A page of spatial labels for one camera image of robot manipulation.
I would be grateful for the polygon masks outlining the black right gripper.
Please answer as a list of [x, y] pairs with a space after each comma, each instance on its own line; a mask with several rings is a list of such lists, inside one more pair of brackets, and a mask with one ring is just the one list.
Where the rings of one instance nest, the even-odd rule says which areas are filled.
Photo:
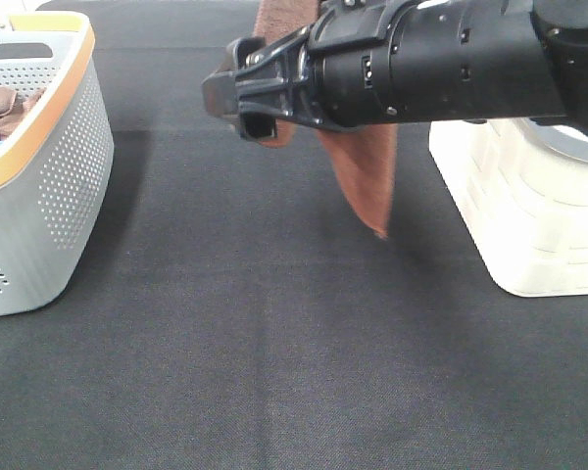
[[267, 42], [239, 38], [224, 71], [202, 82], [206, 112], [237, 118], [249, 142], [278, 136], [277, 122], [357, 128], [399, 122], [391, 58], [402, 25], [399, 1], [328, 1], [314, 23]]

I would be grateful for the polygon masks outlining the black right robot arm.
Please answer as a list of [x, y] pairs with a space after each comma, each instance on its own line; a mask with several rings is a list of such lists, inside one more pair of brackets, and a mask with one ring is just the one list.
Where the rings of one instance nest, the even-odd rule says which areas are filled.
[[588, 136], [588, 1], [327, 1], [273, 43], [231, 42], [202, 93], [249, 141], [282, 120], [530, 118]]

